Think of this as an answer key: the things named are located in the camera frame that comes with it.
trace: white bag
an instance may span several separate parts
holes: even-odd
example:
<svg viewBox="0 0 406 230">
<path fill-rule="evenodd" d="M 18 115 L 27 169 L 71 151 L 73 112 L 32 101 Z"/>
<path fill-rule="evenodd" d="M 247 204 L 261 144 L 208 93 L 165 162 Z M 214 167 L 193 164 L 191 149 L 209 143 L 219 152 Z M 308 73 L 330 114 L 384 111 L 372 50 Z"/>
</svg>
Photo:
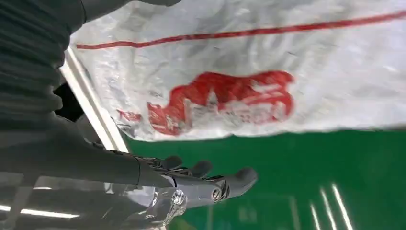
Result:
<svg viewBox="0 0 406 230">
<path fill-rule="evenodd" d="M 406 0 L 131 2 L 75 52 L 138 140 L 406 124 Z"/>
</svg>

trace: black sleeve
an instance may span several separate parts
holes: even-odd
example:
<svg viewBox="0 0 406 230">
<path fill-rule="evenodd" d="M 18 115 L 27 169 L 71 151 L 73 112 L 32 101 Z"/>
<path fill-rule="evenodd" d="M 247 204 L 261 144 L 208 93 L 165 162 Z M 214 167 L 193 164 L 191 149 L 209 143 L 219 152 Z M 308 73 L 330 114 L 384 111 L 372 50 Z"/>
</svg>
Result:
<svg viewBox="0 0 406 230">
<path fill-rule="evenodd" d="M 69 36 L 128 1 L 0 0 L 0 172 L 138 184 L 143 171 L 145 185 L 166 186 L 139 159 L 94 147 L 54 113 Z"/>
</svg>

